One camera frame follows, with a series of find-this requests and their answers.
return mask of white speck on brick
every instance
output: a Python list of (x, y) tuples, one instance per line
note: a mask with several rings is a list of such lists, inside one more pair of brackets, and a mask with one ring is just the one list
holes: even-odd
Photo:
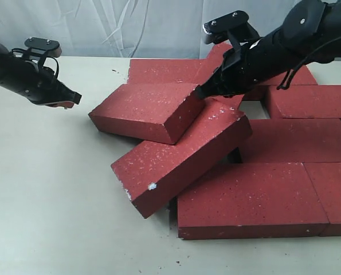
[(156, 183), (155, 182), (152, 182), (148, 185), (148, 189), (151, 191), (153, 189), (155, 189), (157, 187)]
[(124, 191), (126, 192), (126, 194), (127, 194), (127, 196), (128, 196), (128, 199), (132, 200), (131, 194), (130, 194), (130, 192), (128, 191), (128, 189), (124, 189)]

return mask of white backdrop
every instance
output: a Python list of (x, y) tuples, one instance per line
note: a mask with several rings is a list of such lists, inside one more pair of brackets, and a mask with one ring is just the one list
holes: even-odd
[(204, 22), (235, 10), (260, 35), (278, 27), (299, 0), (0, 0), (0, 43), (58, 40), (67, 56), (204, 58)]

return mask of black robotic arm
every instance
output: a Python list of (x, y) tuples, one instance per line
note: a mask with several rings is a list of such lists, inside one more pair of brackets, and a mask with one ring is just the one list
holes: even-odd
[(341, 57), (341, 0), (302, 0), (283, 24), (265, 37), (235, 11), (203, 26), (206, 44), (229, 40), (220, 67), (198, 89), (201, 98), (248, 93), (274, 76), (287, 73), (278, 89), (288, 89), (295, 73), (312, 62), (327, 64)]
[[(81, 95), (57, 79), (56, 58), (62, 52), (58, 41), (30, 37), (25, 46), (27, 49), (8, 51), (0, 44), (0, 86), (36, 105), (72, 108), (79, 104)], [(47, 58), (56, 61), (56, 71), (44, 66)]]

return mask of white table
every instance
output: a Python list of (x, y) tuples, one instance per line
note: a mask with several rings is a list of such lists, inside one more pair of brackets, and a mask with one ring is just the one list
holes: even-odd
[[(341, 237), (183, 241), (166, 209), (143, 219), (110, 168), (133, 142), (88, 117), (128, 65), (61, 57), (60, 80), (83, 95), (71, 110), (0, 88), (0, 274), (341, 274)], [(341, 84), (341, 62), (309, 68)], [(266, 118), (258, 103), (242, 109)]]

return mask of stacked bricks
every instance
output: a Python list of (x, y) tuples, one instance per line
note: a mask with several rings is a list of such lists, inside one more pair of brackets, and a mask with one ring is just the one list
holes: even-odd
[[(147, 218), (176, 198), (183, 239), (341, 235), (341, 86), (318, 85), (304, 66), (287, 91), (281, 74), (244, 96), (198, 100), (229, 49), (131, 60), (127, 84), (89, 114), (100, 131), (142, 139), (111, 165), (130, 202)], [(271, 119), (238, 111), (249, 100)]]

